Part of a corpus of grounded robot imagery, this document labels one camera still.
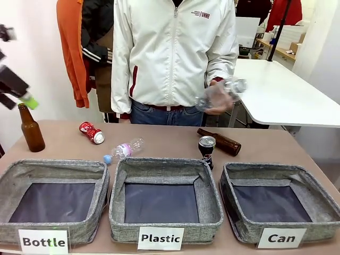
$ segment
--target black can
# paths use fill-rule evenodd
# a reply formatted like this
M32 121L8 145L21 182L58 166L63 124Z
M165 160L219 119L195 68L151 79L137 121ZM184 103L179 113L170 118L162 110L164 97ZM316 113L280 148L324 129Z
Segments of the black can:
M208 163L211 170L213 170L214 168L211 154L213 154L215 145L216 145L215 138L209 136L201 137L198 142L198 149L202 153L203 160Z

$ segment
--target jacket sleeve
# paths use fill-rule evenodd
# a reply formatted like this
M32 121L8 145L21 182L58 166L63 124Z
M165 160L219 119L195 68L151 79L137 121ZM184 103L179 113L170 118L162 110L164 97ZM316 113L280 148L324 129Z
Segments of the jacket sleeve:
M131 112L131 99L128 95L130 79L130 52L133 47L131 14L127 0L114 2L114 41L111 78L111 108L120 118Z
M89 31L93 26L92 17L100 8L102 0L84 0L82 6L82 21L81 21L81 47L83 56L86 56L90 61L97 63L107 63L107 48L99 46L91 40Z
M212 79L221 77L226 79L234 75L239 45L236 38L236 17L233 0L224 0L221 6L222 20L217 30L216 38L207 51L208 67L206 84Z

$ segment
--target blue jeans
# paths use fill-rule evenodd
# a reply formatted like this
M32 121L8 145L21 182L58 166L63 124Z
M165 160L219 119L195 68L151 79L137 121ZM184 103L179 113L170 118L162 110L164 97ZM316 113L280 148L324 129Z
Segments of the blue jeans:
M132 101L130 120L132 124L201 126L203 113L196 107L165 111Z

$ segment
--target jacket logo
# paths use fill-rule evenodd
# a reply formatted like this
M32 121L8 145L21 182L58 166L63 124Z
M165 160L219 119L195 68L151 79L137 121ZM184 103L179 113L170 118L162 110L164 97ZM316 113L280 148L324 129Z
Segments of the jacket logo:
M194 14L195 16L198 16L198 17L202 17L202 18L210 18L210 14L209 13L206 13L206 12L199 12L199 11L194 11L194 12L191 12L192 14Z

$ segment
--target brown glass bottle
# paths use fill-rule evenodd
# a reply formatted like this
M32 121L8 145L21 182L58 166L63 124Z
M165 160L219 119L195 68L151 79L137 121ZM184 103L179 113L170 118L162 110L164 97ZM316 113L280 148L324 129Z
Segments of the brown glass bottle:
M237 154L239 154L241 150L240 143L228 137L225 137L224 135L211 133L203 129L198 129L197 134L200 134L201 136L208 135L208 136L214 137L216 139L216 147L232 156L236 156Z
M42 151L45 148L45 142L38 123L34 121L25 104L19 104L18 108L22 121L21 130L26 139L28 148L32 152Z

